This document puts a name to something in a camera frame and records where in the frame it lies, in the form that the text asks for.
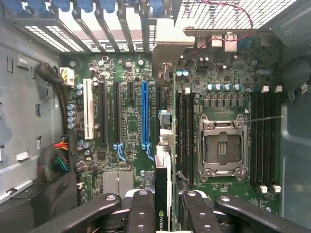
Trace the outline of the black fan shroud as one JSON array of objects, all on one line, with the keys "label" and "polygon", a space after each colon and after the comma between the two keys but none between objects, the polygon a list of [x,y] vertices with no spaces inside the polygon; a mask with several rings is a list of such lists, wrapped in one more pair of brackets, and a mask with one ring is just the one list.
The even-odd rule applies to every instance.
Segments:
[{"label": "black fan shroud", "polygon": [[34,184],[0,205],[0,233],[28,231],[77,207],[76,173]]}]

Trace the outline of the metal CPU socket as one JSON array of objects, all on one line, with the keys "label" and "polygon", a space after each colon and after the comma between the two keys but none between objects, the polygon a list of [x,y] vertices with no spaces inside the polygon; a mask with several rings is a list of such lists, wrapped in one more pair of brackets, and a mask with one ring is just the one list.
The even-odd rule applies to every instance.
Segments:
[{"label": "metal CPU socket", "polygon": [[247,168],[247,126],[243,114],[230,120],[201,115],[197,127],[197,171],[201,182],[234,177],[241,182]]}]

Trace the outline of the long black expansion slot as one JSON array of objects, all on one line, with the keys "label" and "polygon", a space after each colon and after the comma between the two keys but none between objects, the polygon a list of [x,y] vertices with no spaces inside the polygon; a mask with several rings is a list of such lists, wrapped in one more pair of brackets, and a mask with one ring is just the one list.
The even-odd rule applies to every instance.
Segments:
[{"label": "long black expansion slot", "polygon": [[122,130],[121,130],[121,86],[120,83],[114,83],[115,88],[115,108],[114,108],[114,121],[115,121],[115,133],[116,140],[114,144],[114,150],[117,152],[118,158],[125,162],[126,158],[123,154],[123,142],[122,142]]},{"label": "long black expansion slot", "polygon": [[162,109],[162,87],[159,85],[156,87],[156,104],[157,110],[160,111]]},{"label": "long black expansion slot", "polygon": [[102,143],[107,144],[107,90],[106,83],[100,83],[100,107]]}]

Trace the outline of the white expansion slot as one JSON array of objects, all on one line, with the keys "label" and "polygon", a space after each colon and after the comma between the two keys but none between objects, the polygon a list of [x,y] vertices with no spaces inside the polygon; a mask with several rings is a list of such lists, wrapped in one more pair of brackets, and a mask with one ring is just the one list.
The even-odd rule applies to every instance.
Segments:
[{"label": "white expansion slot", "polygon": [[94,138],[94,104],[93,80],[83,79],[83,106],[84,106],[84,134],[85,139]]}]

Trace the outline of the thin metal locking lever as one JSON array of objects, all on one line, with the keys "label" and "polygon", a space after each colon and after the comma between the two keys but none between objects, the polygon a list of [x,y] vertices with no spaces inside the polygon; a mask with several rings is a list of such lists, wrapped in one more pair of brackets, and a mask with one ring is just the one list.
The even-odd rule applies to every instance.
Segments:
[{"label": "thin metal locking lever", "polygon": [[248,122],[266,121],[266,120],[272,120],[272,119],[282,119],[282,118],[284,118],[284,116],[269,116],[269,117],[263,117],[263,118],[257,118],[257,119],[243,120],[241,122],[248,123]]}]

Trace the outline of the silver chipset heat sink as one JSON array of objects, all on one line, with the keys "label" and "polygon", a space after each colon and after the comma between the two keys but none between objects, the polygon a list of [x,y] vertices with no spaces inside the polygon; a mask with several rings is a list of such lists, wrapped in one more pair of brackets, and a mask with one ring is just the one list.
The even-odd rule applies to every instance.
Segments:
[{"label": "silver chipset heat sink", "polygon": [[103,192],[125,197],[127,191],[134,189],[133,171],[106,171],[103,173]]}]

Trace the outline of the green motherboard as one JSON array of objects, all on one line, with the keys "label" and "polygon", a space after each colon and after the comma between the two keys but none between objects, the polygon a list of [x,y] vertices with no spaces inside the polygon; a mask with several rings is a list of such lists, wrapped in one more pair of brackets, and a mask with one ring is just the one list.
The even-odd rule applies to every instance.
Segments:
[{"label": "green motherboard", "polygon": [[[205,193],[213,200],[221,194],[241,198],[273,214],[279,213],[280,193],[273,191],[274,172],[274,123],[271,120],[270,137],[270,186],[267,193],[261,193],[251,184],[251,127],[247,126],[247,168],[244,179],[239,182],[234,177],[209,178],[201,182],[197,171],[197,127],[200,117],[206,114],[212,120],[230,120],[243,114],[245,120],[251,119],[251,94],[271,95],[271,116],[273,95],[279,77],[280,44],[270,47],[255,42],[240,43],[235,52],[221,48],[196,51],[187,49],[179,67],[188,69],[184,80],[193,90],[194,98],[194,157],[193,189]],[[77,174],[77,201],[84,204],[104,194],[103,173],[106,171],[133,171],[134,188],[143,187],[146,171],[155,173],[155,154],[158,142],[156,118],[156,78],[152,74],[151,55],[130,54],[73,54],[63,56],[62,72],[65,78],[73,78],[74,85],[68,89],[67,123],[70,133],[76,134],[75,171]],[[83,79],[93,80],[94,138],[85,139]],[[149,140],[154,161],[148,159],[141,147],[141,83],[149,86]],[[100,83],[106,83],[107,90],[107,144],[102,143],[100,107]],[[134,100],[127,96],[127,83],[134,83]],[[114,150],[116,140],[114,108],[114,83],[121,86],[121,130],[123,154],[126,161],[118,158]]]}]

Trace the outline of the open black PC case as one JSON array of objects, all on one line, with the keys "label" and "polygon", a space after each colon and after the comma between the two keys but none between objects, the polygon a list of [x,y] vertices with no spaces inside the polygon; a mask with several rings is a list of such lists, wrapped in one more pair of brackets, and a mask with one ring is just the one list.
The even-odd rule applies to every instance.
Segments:
[{"label": "open black PC case", "polygon": [[77,138],[67,123],[74,81],[63,75],[63,56],[148,53],[152,61],[161,18],[193,20],[186,34],[196,51],[280,44],[274,215],[311,233],[311,0],[0,0],[0,205],[76,173]]}]

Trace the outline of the black RAM slot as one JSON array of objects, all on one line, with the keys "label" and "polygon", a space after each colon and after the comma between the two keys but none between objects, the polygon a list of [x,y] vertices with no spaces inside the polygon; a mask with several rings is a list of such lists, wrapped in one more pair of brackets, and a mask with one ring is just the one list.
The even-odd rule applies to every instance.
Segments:
[{"label": "black RAM slot", "polygon": [[180,177],[182,171],[182,146],[181,146],[181,115],[180,115],[180,97],[181,93],[176,92],[176,154],[177,154],[177,168],[176,176]]},{"label": "black RAM slot", "polygon": [[[265,110],[266,110],[266,113],[265,113],[265,116],[266,117],[270,117],[271,116],[271,95],[270,94],[267,94],[265,96],[265,103],[266,103],[266,106],[265,106]],[[271,120],[266,120],[266,123],[265,123],[265,133],[266,133],[266,159],[265,159],[265,162],[266,162],[266,169],[265,169],[265,184],[267,186],[270,186],[270,137],[271,137]]]},{"label": "black RAM slot", "polygon": [[[251,94],[251,120],[255,120],[257,118],[257,95],[256,93]],[[250,123],[251,127],[251,157],[250,157],[250,180],[251,184],[256,187],[256,179],[257,179],[257,123],[252,121]]]},{"label": "black RAM slot", "polygon": [[188,178],[188,165],[187,165],[187,157],[188,157],[188,136],[187,136],[187,109],[188,109],[188,96],[184,93],[183,95],[183,152],[184,152],[184,175],[186,177],[187,182],[189,182]]},{"label": "black RAM slot", "polygon": [[277,85],[274,90],[273,95],[273,111],[276,119],[273,120],[274,123],[274,178],[273,178],[273,191],[276,193],[281,193],[281,185],[280,185],[280,125],[281,125],[281,101],[282,101],[282,91],[283,87],[281,85]]},{"label": "black RAM slot", "polygon": [[189,140],[190,140],[190,173],[189,173],[189,180],[190,180],[190,188],[193,189],[194,184],[194,165],[193,165],[193,157],[194,157],[194,129],[193,129],[193,118],[194,118],[194,96],[193,93],[189,96]]},{"label": "black RAM slot", "polygon": [[[257,95],[257,117],[264,118],[265,95]],[[267,193],[267,187],[264,183],[264,120],[257,122],[257,183],[261,193]]]}]

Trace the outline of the blue expansion slot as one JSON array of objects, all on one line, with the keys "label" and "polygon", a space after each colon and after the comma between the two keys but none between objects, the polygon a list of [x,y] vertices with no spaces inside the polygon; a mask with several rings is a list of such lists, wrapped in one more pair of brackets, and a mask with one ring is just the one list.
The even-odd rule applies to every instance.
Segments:
[{"label": "blue expansion slot", "polygon": [[141,147],[146,152],[148,159],[154,161],[149,140],[149,86],[147,81],[141,83]]}]

